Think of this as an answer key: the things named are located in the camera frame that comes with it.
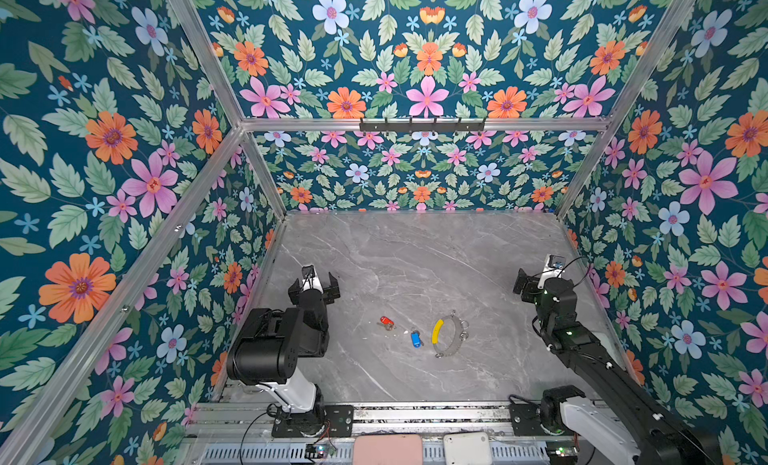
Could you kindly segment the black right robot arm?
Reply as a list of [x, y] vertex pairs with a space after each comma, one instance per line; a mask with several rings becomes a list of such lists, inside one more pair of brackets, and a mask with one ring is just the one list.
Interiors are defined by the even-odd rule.
[[543, 392], [539, 410], [548, 431], [585, 438], [614, 464], [721, 464], [718, 438], [687, 426], [662, 407], [577, 320], [576, 284], [558, 271], [518, 271], [513, 292], [535, 306], [533, 328], [547, 350], [580, 376], [603, 408], [574, 386]]

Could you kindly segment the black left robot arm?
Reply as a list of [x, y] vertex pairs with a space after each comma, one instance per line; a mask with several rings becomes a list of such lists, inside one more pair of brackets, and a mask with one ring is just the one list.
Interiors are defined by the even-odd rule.
[[226, 361], [229, 378], [269, 394], [279, 425], [304, 436], [316, 436], [327, 426], [320, 387], [301, 372], [301, 358], [322, 358], [330, 341], [327, 307], [341, 296], [336, 276], [322, 282], [315, 267], [288, 288], [291, 305], [284, 309], [251, 310]]

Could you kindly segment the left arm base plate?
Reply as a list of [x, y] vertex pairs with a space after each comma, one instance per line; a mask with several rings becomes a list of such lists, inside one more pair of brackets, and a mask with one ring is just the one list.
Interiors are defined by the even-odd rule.
[[280, 409], [274, 419], [273, 438], [348, 438], [352, 435], [354, 407], [327, 405], [309, 412], [288, 413]]

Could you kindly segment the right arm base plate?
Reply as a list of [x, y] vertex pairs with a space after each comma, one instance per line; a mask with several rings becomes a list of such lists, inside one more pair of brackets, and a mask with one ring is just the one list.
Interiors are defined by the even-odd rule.
[[573, 432], [555, 425], [543, 425], [536, 405], [510, 403], [510, 423], [515, 436], [568, 436]]

